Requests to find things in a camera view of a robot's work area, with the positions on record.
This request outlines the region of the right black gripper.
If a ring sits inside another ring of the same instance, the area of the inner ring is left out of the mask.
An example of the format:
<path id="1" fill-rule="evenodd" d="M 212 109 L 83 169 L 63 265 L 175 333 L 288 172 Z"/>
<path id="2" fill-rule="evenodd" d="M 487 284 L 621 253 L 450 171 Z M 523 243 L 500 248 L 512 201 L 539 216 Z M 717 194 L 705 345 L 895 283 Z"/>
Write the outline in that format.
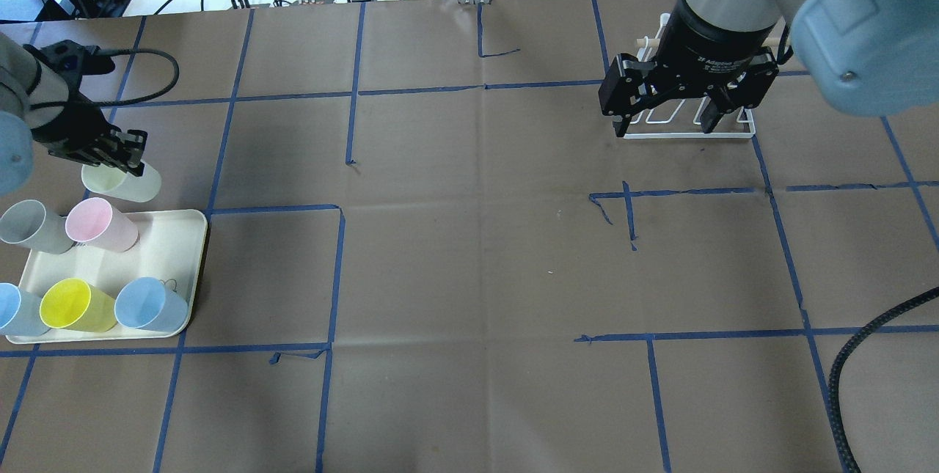
<path id="1" fill-rule="evenodd" d="M 703 98 L 701 131 L 711 134 L 724 116 L 744 106 L 760 106 L 777 78 L 779 65 L 764 40 L 772 31 L 734 32 L 711 25 L 678 2 L 668 19 L 657 54 L 641 62 L 629 53 L 615 56 L 598 89 L 601 113 L 615 116 L 617 138 L 632 119 L 668 100 Z"/>

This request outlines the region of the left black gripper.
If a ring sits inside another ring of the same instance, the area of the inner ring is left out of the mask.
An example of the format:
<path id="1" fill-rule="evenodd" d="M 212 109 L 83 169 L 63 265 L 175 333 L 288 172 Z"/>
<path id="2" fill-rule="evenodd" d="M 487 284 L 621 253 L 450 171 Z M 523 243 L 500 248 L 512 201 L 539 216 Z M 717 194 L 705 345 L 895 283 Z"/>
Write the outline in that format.
<path id="1" fill-rule="evenodd" d="M 148 132 L 118 128 L 107 121 L 102 106 L 81 92 L 83 78 L 97 75 L 58 73 L 45 65 L 40 48 L 28 45 L 26 51 L 34 62 L 34 75 L 26 80 L 27 125 L 33 139 L 56 158 L 143 176 Z M 113 58 L 120 50 L 101 48 L 98 55 L 98 75 L 113 72 Z"/>

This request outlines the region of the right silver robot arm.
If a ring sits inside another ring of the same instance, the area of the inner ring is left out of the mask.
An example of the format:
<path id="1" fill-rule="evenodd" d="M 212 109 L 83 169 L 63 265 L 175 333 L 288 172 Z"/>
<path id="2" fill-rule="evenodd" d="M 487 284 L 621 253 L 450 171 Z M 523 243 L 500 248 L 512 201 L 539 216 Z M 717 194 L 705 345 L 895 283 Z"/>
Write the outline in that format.
<path id="1" fill-rule="evenodd" d="M 641 112 L 706 98 L 709 134 L 797 56 L 832 108 L 889 116 L 937 102 L 937 22 L 937 0 L 676 0 L 655 55 L 615 56 L 598 103 L 621 138 Z"/>

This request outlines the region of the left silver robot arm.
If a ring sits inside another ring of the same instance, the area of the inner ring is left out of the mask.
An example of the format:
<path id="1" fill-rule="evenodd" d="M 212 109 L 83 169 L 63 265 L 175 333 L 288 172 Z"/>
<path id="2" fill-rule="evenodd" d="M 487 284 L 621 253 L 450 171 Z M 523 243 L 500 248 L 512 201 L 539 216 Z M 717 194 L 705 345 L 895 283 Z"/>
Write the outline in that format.
<path id="1" fill-rule="evenodd" d="M 85 76 L 114 71 L 114 56 L 126 53 L 71 40 L 36 48 L 1 36 L 3 194 L 28 182 L 35 144 L 54 158 L 143 175 L 147 132 L 122 130 L 108 122 L 104 104 L 80 90 Z"/>

